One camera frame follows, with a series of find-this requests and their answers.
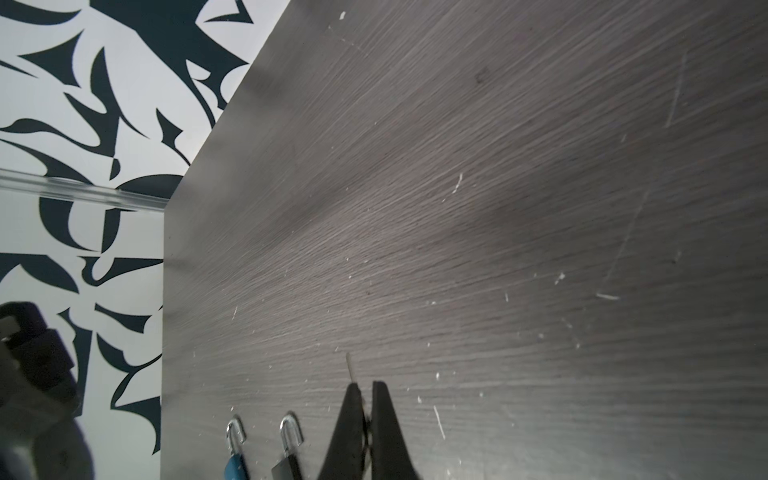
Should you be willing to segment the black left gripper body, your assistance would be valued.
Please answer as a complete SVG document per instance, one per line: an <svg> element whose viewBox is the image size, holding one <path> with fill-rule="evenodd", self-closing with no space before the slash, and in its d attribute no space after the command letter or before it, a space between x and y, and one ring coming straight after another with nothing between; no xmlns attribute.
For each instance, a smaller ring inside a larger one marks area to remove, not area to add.
<svg viewBox="0 0 768 480"><path fill-rule="evenodd" d="M1 477L92 479L74 362L30 302L1 306Z"/></svg>

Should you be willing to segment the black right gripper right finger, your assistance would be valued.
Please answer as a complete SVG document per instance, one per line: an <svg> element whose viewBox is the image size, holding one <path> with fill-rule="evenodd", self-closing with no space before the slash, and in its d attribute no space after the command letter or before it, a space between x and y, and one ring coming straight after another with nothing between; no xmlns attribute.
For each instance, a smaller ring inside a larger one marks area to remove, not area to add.
<svg viewBox="0 0 768 480"><path fill-rule="evenodd" d="M374 381L370 416L373 480L418 480L387 385Z"/></svg>

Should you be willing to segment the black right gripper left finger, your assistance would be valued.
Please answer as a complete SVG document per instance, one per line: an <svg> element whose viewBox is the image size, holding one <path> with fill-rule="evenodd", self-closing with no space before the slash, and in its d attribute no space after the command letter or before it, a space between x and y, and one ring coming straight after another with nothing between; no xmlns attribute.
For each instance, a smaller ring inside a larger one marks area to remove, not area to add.
<svg viewBox="0 0 768 480"><path fill-rule="evenodd" d="M357 383L347 386L319 480L353 479L364 475L367 420Z"/></svg>

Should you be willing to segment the black padlock middle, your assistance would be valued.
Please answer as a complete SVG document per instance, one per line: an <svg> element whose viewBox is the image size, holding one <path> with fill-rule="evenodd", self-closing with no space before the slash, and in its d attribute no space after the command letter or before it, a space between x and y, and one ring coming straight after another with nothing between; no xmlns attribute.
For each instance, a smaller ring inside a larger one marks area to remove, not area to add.
<svg viewBox="0 0 768 480"><path fill-rule="evenodd" d="M297 454L304 442L304 436L294 412L289 411L283 416L279 431L283 452L281 459L271 469L272 479L302 480L303 475Z"/></svg>

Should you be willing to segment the blue padlock left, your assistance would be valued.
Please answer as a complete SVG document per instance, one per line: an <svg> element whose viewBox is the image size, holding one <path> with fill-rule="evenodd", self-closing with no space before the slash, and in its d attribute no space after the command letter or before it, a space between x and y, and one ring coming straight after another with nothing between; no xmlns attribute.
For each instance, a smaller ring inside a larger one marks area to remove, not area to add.
<svg viewBox="0 0 768 480"><path fill-rule="evenodd" d="M225 440L229 450L229 458L223 474L225 480L250 479L242 451L242 445L246 439L247 436L240 418L234 416L228 422L225 431Z"/></svg>

